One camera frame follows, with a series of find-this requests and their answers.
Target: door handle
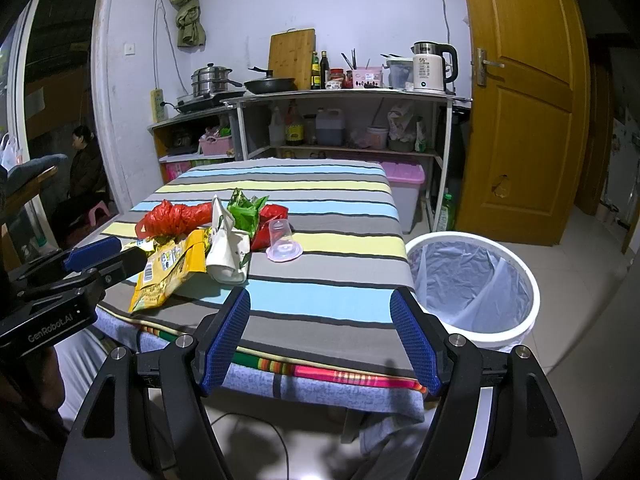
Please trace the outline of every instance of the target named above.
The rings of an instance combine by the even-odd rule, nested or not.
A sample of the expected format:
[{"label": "door handle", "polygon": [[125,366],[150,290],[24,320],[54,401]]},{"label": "door handle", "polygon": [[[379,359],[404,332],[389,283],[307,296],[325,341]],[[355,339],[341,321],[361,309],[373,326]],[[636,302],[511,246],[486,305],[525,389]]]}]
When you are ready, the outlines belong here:
[{"label": "door handle", "polygon": [[495,66],[497,68],[504,68],[504,63],[489,61],[486,58],[486,50],[484,48],[478,48],[477,59],[478,63],[476,66],[476,84],[478,86],[486,86],[486,67]]}]

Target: wooden door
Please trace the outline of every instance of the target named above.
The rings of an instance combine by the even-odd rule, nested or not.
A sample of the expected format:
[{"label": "wooden door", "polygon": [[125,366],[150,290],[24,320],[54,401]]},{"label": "wooden door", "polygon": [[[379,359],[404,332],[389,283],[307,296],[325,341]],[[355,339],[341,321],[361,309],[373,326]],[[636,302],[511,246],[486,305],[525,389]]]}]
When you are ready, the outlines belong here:
[{"label": "wooden door", "polygon": [[[474,55],[471,137],[456,229],[558,243],[586,142],[589,67],[576,0],[467,0]],[[475,58],[486,67],[479,86]]]},{"label": "wooden door", "polygon": [[595,215],[609,168],[614,91],[610,66],[593,58],[590,101],[587,146],[584,152],[580,183],[575,194],[575,205],[587,215]]}]

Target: red plastic bag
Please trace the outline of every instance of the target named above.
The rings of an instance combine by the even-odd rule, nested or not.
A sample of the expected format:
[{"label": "red plastic bag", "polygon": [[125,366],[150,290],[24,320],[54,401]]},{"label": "red plastic bag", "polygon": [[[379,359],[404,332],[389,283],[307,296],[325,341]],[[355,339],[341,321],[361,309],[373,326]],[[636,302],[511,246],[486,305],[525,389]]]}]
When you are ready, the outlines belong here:
[{"label": "red plastic bag", "polygon": [[271,245],[269,237],[269,221],[289,217],[289,209],[283,205],[267,204],[260,209],[260,222],[254,239],[251,240],[251,250],[259,251]]},{"label": "red plastic bag", "polygon": [[199,205],[172,205],[162,200],[136,224],[136,235],[140,240],[157,236],[188,234],[197,227],[211,222],[211,202]]}]

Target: frying pan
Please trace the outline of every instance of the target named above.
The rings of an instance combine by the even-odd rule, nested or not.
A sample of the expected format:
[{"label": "frying pan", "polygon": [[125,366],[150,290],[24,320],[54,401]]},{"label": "frying pan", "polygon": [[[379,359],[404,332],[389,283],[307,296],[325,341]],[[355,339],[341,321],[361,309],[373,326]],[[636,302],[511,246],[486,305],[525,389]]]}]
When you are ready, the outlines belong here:
[{"label": "frying pan", "polygon": [[254,94],[271,94],[275,92],[291,92],[296,89],[295,79],[292,77],[274,77],[273,70],[265,70],[254,66],[249,70],[264,72],[266,77],[254,79],[244,83],[245,88]]}]

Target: pink container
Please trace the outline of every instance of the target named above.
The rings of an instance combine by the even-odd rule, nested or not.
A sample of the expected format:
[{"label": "pink container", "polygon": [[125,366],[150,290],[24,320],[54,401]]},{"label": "pink container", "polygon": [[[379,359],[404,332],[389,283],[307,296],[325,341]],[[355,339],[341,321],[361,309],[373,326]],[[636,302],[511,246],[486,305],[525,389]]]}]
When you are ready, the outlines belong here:
[{"label": "pink container", "polygon": [[191,162],[188,160],[184,160],[182,162],[168,162],[164,165],[164,170],[166,171],[166,177],[169,180],[173,180],[174,178],[178,178],[181,174],[189,171],[191,169]]},{"label": "pink container", "polygon": [[382,88],[381,66],[370,66],[369,68],[359,68],[353,71],[353,88],[365,90],[367,88]]},{"label": "pink container", "polygon": [[200,151],[203,155],[225,155],[233,146],[231,136],[200,140]]},{"label": "pink container", "polygon": [[420,186],[424,183],[424,170],[420,164],[402,162],[382,162],[382,169],[391,186],[402,232],[411,232]]}]

